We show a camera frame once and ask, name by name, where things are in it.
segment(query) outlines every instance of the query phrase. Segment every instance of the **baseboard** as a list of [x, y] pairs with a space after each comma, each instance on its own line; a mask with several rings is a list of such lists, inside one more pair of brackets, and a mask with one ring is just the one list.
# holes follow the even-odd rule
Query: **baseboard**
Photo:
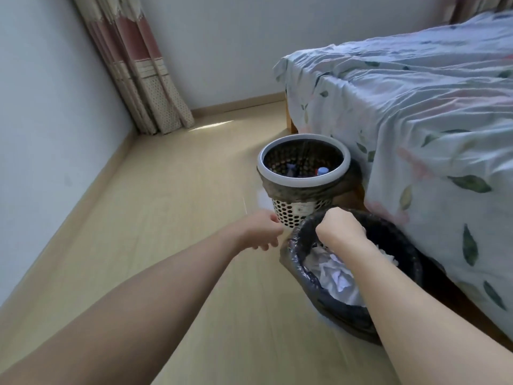
[[264, 96], [246, 98], [244, 100], [233, 101], [231, 103], [224, 103], [219, 105], [212, 105], [211, 107], [204, 107], [193, 109], [192, 116], [195, 118], [217, 115], [219, 113], [225, 113], [235, 111], [237, 109], [244, 109], [249, 107], [256, 107], [257, 105], [276, 103], [278, 101], [285, 100], [285, 92], [278, 92], [273, 94], [266, 94]]
[[12, 327], [20, 322], [37, 300], [37, 293], [48, 283], [51, 273], [73, 243], [76, 234], [86, 221], [94, 204], [103, 193], [119, 165], [133, 145], [137, 132], [132, 129], [106, 165], [87, 188], [46, 247], [30, 266], [22, 280], [16, 285], [0, 307], [0, 346], [5, 345]]

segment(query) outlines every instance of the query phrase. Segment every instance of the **black garbage bag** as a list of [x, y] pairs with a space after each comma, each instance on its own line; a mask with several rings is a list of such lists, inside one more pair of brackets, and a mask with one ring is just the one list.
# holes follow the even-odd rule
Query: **black garbage bag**
[[[293, 140], [274, 146], [263, 157], [263, 164], [273, 173], [287, 175], [287, 164], [296, 165], [296, 177], [315, 176], [315, 169], [327, 167], [330, 171], [339, 167], [344, 160], [342, 152], [329, 143], [318, 140]], [[358, 163], [351, 160], [347, 172], [328, 184], [292, 188], [276, 184], [260, 174], [262, 184], [274, 200], [286, 203], [309, 202], [332, 199], [358, 187], [362, 182], [362, 172]]]
[[[414, 282], [422, 286], [422, 266], [417, 249], [392, 223], [371, 213], [348, 209], [367, 231], [367, 238], [393, 255], [398, 268]], [[367, 308], [344, 304], [331, 297], [317, 277], [303, 267], [303, 261], [310, 254], [312, 245], [318, 241], [316, 227], [324, 218], [326, 210], [317, 211], [293, 231], [280, 250], [279, 261], [298, 280], [306, 295], [324, 316], [350, 334], [368, 342], [381, 344], [380, 338]]]

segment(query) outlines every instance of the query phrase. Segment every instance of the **wooden floor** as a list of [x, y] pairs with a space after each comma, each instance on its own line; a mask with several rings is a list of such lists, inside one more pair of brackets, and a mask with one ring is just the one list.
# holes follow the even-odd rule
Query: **wooden floor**
[[[256, 155], [285, 125], [274, 103], [140, 137], [0, 348], [0, 371], [126, 278], [256, 210]], [[324, 320], [278, 256], [247, 250], [233, 261], [156, 383], [399, 383], [384, 350]]]

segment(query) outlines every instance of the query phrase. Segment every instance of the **white trash can rim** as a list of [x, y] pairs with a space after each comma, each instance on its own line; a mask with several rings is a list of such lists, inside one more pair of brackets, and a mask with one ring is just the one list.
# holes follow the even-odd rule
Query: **white trash can rim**
[[[317, 177], [307, 177], [307, 178], [292, 178], [287, 177], [285, 175], [279, 175], [275, 172], [269, 170], [264, 165], [264, 157], [269, 152], [269, 150], [275, 146], [278, 146], [281, 143], [289, 142], [289, 141], [296, 141], [296, 140], [316, 140], [321, 142], [326, 142], [333, 147], [339, 149], [342, 152], [342, 155], [344, 157], [344, 160], [340, 164], [339, 167], [337, 167], [335, 170], [330, 171], [328, 174], [319, 175]], [[342, 177], [346, 172], [347, 169], [349, 169], [349, 165], [351, 163], [351, 154], [349, 153], [348, 148], [338, 140], [324, 136], [324, 135], [317, 135], [314, 133], [301, 133], [301, 134], [295, 134], [295, 135], [288, 135], [281, 137], [279, 139], [276, 139], [275, 141], [269, 143], [267, 146], [265, 146], [258, 155], [258, 161], [256, 167], [258, 168], [259, 173], [266, 179], [269, 180], [275, 184], [288, 186], [291, 188], [311, 188], [314, 186], [320, 186], [320, 185], [326, 185], [330, 182], [338, 180], [340, 177]]]

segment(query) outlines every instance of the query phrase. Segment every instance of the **forearm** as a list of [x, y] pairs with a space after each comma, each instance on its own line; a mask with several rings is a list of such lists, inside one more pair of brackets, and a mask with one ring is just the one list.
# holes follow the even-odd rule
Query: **forearm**
[[344, 254], [403, 384], [495, 385], [513, 378], [508, 350], [429, 296], [372, 243], [332, 249]]
[[238, 235], [225, 228], [140, 272], [9, 369], [0, 382], [149, 384], [239, 250]]

